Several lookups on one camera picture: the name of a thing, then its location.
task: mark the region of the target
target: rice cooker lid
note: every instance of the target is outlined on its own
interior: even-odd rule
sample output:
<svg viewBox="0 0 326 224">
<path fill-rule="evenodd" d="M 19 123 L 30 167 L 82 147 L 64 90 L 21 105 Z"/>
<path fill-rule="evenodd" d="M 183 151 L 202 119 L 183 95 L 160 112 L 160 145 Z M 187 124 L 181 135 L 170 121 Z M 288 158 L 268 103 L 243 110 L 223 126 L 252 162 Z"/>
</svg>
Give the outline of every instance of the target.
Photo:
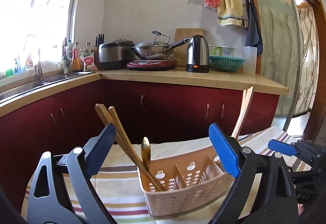
<svg viewBox="0 0 326 224">
<path fill-rule="evenodd" d="M 99 48 L 101 49 L 101 48 L 109 48 L 109 47 L 117 47 L 117 46 L 133 47 L 133 46 L 135 46 L 135 43 L 128 39 L 116 39 L 116 40 L 101 44 Z"/>
</svg>

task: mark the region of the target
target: blue gripper pad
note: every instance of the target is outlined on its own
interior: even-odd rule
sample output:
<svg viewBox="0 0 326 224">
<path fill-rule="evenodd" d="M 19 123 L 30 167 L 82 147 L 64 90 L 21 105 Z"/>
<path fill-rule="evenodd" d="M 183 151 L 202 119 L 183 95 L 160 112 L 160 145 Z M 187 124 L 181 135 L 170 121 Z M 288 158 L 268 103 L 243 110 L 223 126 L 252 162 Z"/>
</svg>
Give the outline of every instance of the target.
<svg viewBox="0 0 326 224">
<path fill-rule="evenodd" d="M 297 155 L 298 151 L 293 145 L 286 144 L 277 140 L 271 140 L 268 143 L 268 148 L 273 151 L 280 152 L 287 156 Z"/>
<path fill-rule="evenodd" d="M 226 140 L 224 132 L 215 124 L 211 124 L 208 130 L 209 139 L 214 146 L 226 172 L 237 178 L 240 174 L 238 156 Z"/>
<path fill-rule="evenodd" d="M 115 136 L 115 126 L 109 123 L 105 126 L 99 136 L 89 139 L 85 144 L 85 173 L 89 179 L 92 175 L 96 175 L 99 172 L 106 156 L 115 142 Z"/>
</svg>

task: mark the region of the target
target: kettle base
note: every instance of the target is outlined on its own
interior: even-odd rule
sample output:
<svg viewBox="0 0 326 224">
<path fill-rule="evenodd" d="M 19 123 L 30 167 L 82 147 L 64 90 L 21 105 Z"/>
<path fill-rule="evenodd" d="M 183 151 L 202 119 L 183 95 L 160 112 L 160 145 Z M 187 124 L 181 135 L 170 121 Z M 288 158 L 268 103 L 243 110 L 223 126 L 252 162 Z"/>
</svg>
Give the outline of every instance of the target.
<svg viewBox="0 0 326 224">
<path fill-rule="evenodd" d="M 187 64 L 186 71 L 190 73 L 208 73 L 209 65 L 198 65 L 198 67 L 194 67 L 192 64 Z"/>
</svg>

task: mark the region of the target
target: sink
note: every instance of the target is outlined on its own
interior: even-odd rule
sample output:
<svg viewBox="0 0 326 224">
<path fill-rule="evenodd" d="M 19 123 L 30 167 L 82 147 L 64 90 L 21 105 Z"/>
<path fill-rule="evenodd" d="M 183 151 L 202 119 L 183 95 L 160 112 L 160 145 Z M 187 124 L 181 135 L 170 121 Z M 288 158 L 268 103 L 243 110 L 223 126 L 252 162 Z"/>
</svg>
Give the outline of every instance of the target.
<svg viewBox="0 0 326 224">
<path fill-rule="evenodd" d="M 24 85 L 15 87 L 8 91 L 5 91 L 0 94 L 0 103 L 3 103 L 3 101 L 7 101 L 11 98 L 14 98 L 14 97 L 20 95 L 20 94 L 23 94 L 23 93 L 26 93 L 29 91 L 33 91 L 43 85 L 44 85 L 44 83 L 42 83 L 42 82 L 31 82 L 28 84 L 24 84 Z"/>
<path fill-rule="evenodd" d="M 28 84 L 24 84 L 21 86 L 18 86 L 16 88 L 10 89 L 8 91 L 5 91 L 3 93 L 0 93 L 0 104 L 8 101 L 9 99 L 12 99 L 16 96 L 34 91 L 36 89 L 39 89 L 40 87 L 48 86 L 54 83 L 58 83 L 67 79 L 76 78 L 79 76 L 84 76 L 87 74 L 91 74 L 92 72 L 82 72 L 82 73 L 68 73 L 68 74 L 56 74 L 48 78 L 44 78 L 42 81 L 34 81 Z"/>
</svg>

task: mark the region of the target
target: plastic basket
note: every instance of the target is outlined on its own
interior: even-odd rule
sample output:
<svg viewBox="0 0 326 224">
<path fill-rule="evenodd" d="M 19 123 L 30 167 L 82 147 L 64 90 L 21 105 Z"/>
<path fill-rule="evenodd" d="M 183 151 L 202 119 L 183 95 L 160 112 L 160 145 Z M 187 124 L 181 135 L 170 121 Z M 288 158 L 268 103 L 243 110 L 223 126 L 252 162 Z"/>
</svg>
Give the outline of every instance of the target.
<svg viewBox="0 0 326 224">
<path fill-rule="evenodd" d="M 168 191 L 156 191 L 138 169 L 150 216 L 162 219 L 187 214 L 225 194 L 234 179 L 223 173 L 214 160 L 217 157 L 213 146 L 152 160 L 150 172 Z"/>
<path fill-rule="evenodd" d="M 222 57 L 222 56 L 209 56 L 210 67 L 227 73 L 234 73 L 240 69 L 244 60 L 240 58 Z"/>
</svg>

